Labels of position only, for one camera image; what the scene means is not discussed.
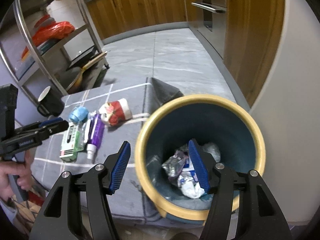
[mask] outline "black mug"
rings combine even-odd
[[[63,101],[54,93],[51,87],[46,87],[42,91],[38,102],[37,110],[44,117],[49,117],[50,115],[57,117],[64,109]]]

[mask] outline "mug handle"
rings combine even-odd
[[[50,113],[41,104],[38,105],[37,111],[44,117],[49,117]]]

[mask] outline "white cap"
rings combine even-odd
[[[92,160],[94,154],[97,151],[97,147],[93,144],[87,144],[87,159]]]

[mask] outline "purple tube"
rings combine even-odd
[[[93,160],[97,150],[99,150],[102,142],[104,123],[101,120],[101,114],[96,114],[91,122],[90,135],[87,145],[87,158]]]

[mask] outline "metal bolt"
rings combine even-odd
[[[216,164],[216,168],[219,170],[223,170],[224,169],[224,165],[222,163],[217,163]]]
[[[97,171],[101,171],[101,170],[103,170],[103,168],[104,168],[103,164],[98,164],[98,165],[96,165],[96,167],[95,167],[95,169],[96,169]]]
[[[63,178],[69,177],[69,175],[70,175],[69,171],[65,171],[65,172],[62,173],[62,177]]]
[[[257,177],[258,176],[258,172],[256,170],[252,170],[250,171],[250,175],[253,177]]]

